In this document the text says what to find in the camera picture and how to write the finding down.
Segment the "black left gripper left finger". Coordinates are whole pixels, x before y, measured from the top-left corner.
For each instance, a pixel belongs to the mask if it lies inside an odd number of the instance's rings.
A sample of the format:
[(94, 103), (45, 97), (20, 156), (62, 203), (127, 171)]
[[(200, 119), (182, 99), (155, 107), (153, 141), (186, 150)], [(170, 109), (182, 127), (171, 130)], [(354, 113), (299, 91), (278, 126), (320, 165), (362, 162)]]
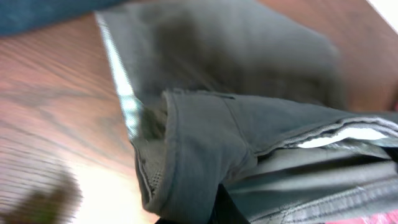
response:
[(82, 200), (78, 184), (67, 177), (50, 190), (32, 189), (24, 194), (8, 190), (1, 195), (1, 223), (72, 223)]

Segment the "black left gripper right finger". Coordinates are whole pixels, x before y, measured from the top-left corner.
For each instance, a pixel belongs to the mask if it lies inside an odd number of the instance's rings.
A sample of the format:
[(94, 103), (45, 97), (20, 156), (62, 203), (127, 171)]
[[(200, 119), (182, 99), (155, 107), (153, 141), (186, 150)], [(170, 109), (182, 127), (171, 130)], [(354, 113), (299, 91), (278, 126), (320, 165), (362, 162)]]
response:
[(175, 185), (156, 196), (158, 223), (247, 223), (221, 184)]

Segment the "grey shorts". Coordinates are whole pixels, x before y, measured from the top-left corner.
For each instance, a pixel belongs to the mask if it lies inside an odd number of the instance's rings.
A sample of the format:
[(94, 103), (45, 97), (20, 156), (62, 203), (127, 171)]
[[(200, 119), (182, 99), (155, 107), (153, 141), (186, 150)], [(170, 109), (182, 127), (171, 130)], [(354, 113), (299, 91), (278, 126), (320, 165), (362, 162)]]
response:
[(348, 111), (325, 36), (257, 1), (127, 2), (96, 17), (148, 212), (194, 183), (223, 185), (247, 223), (397, 209), (397, 115)]

